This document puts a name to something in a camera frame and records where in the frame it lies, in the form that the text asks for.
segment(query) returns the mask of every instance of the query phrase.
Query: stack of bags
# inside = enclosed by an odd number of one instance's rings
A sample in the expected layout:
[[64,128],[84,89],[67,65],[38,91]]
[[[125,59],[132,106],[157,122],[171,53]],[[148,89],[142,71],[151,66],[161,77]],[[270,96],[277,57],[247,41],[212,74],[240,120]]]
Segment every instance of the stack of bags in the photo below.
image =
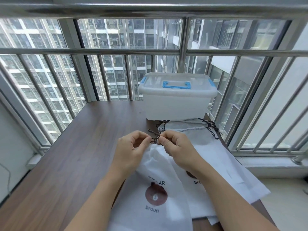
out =
[[[169,121],[158,130],[183,132],[198,153],[250,204],[270,191],[215,138],[199,119]],[[151,144],[125,181],[111,210],[110,231],[192,231],[192,219],[219,220],[198,179],[177,166],[164,147]]]

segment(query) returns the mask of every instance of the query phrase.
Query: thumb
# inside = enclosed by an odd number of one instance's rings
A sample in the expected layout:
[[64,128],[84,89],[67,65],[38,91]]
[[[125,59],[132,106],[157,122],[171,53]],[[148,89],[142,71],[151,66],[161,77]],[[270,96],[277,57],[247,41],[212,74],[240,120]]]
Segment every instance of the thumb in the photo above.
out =
[[145,149],[150,145],[152,138],[150,136],[146,137],[139,145],[139,147],[136,149],[136,151],[140,154],[143,154]]
[[161,143],[161,145],[164,146],[166,152],[168,153],[172,153],[173,151],[176,150],[177,146],[174,145],[171,141],[169,141],[168,139],[166,139],[165,137],[163,136],[160,136],[159,137],[159,143]]

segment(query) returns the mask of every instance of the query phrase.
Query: person's left hand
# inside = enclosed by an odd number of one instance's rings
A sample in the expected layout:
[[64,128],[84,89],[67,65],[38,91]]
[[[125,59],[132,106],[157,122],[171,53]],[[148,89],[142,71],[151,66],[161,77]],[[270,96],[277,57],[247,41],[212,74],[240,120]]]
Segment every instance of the person's left hand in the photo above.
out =
[[140,164],[151,140],[148,134],[141,131],[134,131],[119,138],[110,171],[119,174],[121,179],[125,180]]

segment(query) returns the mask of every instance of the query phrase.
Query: table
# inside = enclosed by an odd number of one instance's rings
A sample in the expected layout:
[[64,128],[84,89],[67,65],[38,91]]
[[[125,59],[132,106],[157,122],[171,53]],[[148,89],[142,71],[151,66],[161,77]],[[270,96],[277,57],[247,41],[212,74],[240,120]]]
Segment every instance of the table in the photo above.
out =
[[[106,174],[118,138],[134,130],[156,130],[156,123],[146,120],[141,101],[86,104],[4,203],[0,230],[64,230]],[[253,206],[274,223],[261,201]],[[194,220],[193,227],[223,230],[206,218]]]

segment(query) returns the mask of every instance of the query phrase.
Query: plastic storage box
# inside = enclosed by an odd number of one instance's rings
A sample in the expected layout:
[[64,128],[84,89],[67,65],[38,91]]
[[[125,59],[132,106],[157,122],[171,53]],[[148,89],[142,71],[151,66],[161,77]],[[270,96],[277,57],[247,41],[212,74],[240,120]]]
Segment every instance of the plastic storage box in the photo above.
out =
[[138,87],[148,120],[203,118],[217,88],[209,76],[147,73]]

